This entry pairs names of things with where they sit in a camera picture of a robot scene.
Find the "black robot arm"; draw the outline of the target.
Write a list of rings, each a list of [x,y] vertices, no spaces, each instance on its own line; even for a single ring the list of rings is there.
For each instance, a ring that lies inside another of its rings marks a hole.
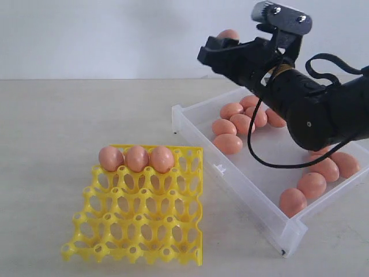
[[[247,88],[287,123],[294,142],[317,151],[343,140],[368,137],[368,68],[354,69],[335,55],[316,59],[335,63],[356,78],[341,83],[330,73],[295,69],[302,36],[273,31],[272,38],[247,43],[209,37],[198,60],[215,73]]]

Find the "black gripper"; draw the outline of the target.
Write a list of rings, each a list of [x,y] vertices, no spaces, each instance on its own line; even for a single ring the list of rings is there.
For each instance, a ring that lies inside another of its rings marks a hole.
[[[253,91],[261,86],[265,74],[269,73],[273,79],[284,66],[295,67],[302,39],[302,35],[277,28],[270,40],[257,37],[247,43],[209,36],[197,60],[217,74],[231,75],[230,80],[235,84]]]

